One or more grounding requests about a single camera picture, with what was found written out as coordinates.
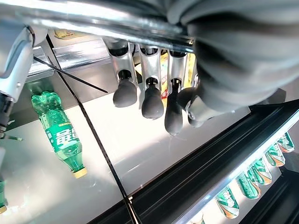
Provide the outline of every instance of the green soda can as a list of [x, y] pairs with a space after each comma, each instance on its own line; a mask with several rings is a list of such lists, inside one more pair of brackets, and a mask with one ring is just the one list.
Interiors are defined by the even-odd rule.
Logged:
[[249, 199], [257, 199], [260, 197], [261, 190], [250, 169], [247, 172], [242, 172], [236, 180], [245, 197]]
[[261, 185], [268, 185], [272, 182], [271, 173], [266, 165], [263, 158], [260, 158], [255, 164], [250, 168], [254, 179]]
[[57, 157], [76, 178], [84, 176], [87, 170], [82, 161], [82, 144], [62, 109], [60, 97], [55, 92], [43, 91], [33, 95], [31, 102]]
[[295, 150], [294, 143], [293, 143], [288, 132], [286, 132], [283, 136], [281, 136], [278, 139], [277, 143], [278, 143], [280, 150], [283, 153], [290, 153]]
[[225, 217], [236, 218], [239, 215], [239, 205], [229, 187], [216, 196], [216, 202]]
[[0, 179], [0, 214], [5, 212], [7, 207], [5, 205], [5, 197], [4, 197], [4, 181]]
[[285, 157], [278, 146], [274, 143], [265, 154], [267, 161], [274, 167], [281, 167], [285, 164]]

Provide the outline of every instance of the bottle cap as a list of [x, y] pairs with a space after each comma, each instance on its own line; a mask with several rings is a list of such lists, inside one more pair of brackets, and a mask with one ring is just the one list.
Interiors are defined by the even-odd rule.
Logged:
[[7, 210], [6, 205], [2, 206], [2, 207], [0, 208], [0, 214], [2, 214], [3, 212], [5, 212], [6, 210]]
[[85, 174], [87, 174], [87, 169], [83, 168], [83, 169], [81, 169], [81, 170], [79, 170], [79, 171], [77, 171], [73, 174], [74, 174], [75, 178], [78, 179], [78, 178], [84, 176]]

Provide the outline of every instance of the metal rail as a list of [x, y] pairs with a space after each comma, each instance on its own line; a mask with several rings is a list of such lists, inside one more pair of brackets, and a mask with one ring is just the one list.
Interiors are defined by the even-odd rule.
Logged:
[[186, 30], [169, 24], [165, 17], [157, 16], [158, 12], [154, 15], [154, 11], [150, 6], [117, 1], [0, 0], [0, 18], [193, 52], [192, 38]]

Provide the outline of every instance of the robotic hand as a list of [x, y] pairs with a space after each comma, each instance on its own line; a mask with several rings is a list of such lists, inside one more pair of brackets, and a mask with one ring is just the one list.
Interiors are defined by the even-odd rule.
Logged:
[[19, 99], [30, 70], [32, 47], [46, 37], [46, 31], [14, 21], [0, 20], [0, 139], [10, 138], [4, 133], [9, 115]]

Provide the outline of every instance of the wire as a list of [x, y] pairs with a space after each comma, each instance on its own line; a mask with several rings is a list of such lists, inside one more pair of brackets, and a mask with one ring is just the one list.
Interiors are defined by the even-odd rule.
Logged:
[[134, 48], [133, 48], [133, 52], [132, 52], [132, 57], [134, 56], [135, 51], [136, 51], [136, 44], [134, 44]]
[[43, 60], [41, 60], [41, 59], [39, 59], [39, 58], [37, 58], [37, 57], [35, 57], [35, 56], [33, 56], [33, 59], [36, 60], [36, 61], [39, 62], [39, 63], [42, 63], [42, 64], [45, 64], [45, 65], [49, 66], [50, 68], [52, 68], [52, 69], [54, 69], [54, 70], [56, 70], [56, 71], [59, 71], [59, 72], [63, 73], [63, 74], [65, 74], [65, 75], [67, 75], [68, 77], [73, 78], [73, 79], [75, 79], [75, 80], [77, 80], [77, 81], [79, 81], [79, 82], [81, 82], [81, 83], [83, 83], [83, 84], [85, 84], [85, 85], [88, 85], [88, 86], [90, 86], [90, 87], [93, 87], [93, 88], [95, 88], [95, 89], [97, 89], [97, 90], [100, 90], [100, 91], [102, 91], [102, 92], [108, 93], [108, 91], [106, 91], [106, 90], [104, 90], [104, 89], [102, 89], [102, 88], [100, 88], [100, 87], [97, 87], [97, 86], [95, 86], [95, 85], [93, 85], [93, 84], [91, 84], [91, 83], [88, 83], [88, 82], [86, 82], [86, 81], [84, 81], [84, 80], [82, 80], [82, 79], [80, 79], [80, 78], [78, 78], [78, 77], [76, 77], [76, 76], [73, 76], [73, 75], [71, 75], [71, 74], [69, 74], [69, 73], [67, 73], [67, 72], [65, 72], [65, 71], [63, 71], [63, 70], [61, 70], [61, 69], [58, 69], [58, 68], [56, 68], [55, 66], [53, 66], [53, 65], [51, 65], [51, 64], [49, 64], [49, 63], [46, 63], [46, 62], [44, 62]]

